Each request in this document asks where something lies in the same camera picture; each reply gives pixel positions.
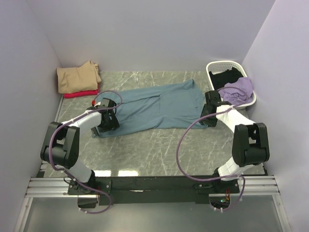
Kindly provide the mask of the blue t shirt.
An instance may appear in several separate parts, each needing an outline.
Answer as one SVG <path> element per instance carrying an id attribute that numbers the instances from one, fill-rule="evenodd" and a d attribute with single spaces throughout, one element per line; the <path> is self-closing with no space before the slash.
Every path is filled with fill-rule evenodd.
<path id="1" fill-rule="evenodd" d="M 188 128 L 200 118 L 204 95 L 193 79 L 169 84 L 112 92 L 98 97 L 108 98 L 119 104 L 116 130 L 93 134 L 94 138 L 107 138 L 132 134 L 148 129 Z"/>

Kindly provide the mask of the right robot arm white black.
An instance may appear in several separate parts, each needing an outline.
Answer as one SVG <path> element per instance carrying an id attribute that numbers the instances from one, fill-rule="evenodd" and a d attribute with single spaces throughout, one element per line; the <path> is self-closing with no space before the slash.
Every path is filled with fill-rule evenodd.
<path id="1" fill-rule="evenodd" d="M 245 170 L 269 160 L 267 127 L 264 123 L 249 120 L 230 103 L 221 101 L 217 90 L 206 92 L 205 100 L 200 116 L 212 116 L 202 120 L 200 124 L 215 127 L 217 121 L 221 121 L 234 134 L 232 157 L 215 169 L 213 174 L 217 178 L 212 180 L 212 188 L 222 193 Z"/>

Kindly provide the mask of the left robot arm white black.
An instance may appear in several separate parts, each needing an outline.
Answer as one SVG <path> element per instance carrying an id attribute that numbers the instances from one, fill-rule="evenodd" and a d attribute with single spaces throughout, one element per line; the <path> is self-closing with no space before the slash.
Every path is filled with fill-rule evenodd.
<path id="1" fill-rule="evenodd" d="M 93 193 L 98 185 L 94 171 L 79 161 L 80 135 L 92 131 L 94 136 L 99 136 L 119 128 L 116 106 L 108 98 L 93 101 L 82 115 L 62 123 L 52 122 L 47 128 L 40 152 L 41 160 L 70 173 L 80 181 L 79 188 L 85 194 Z"/>

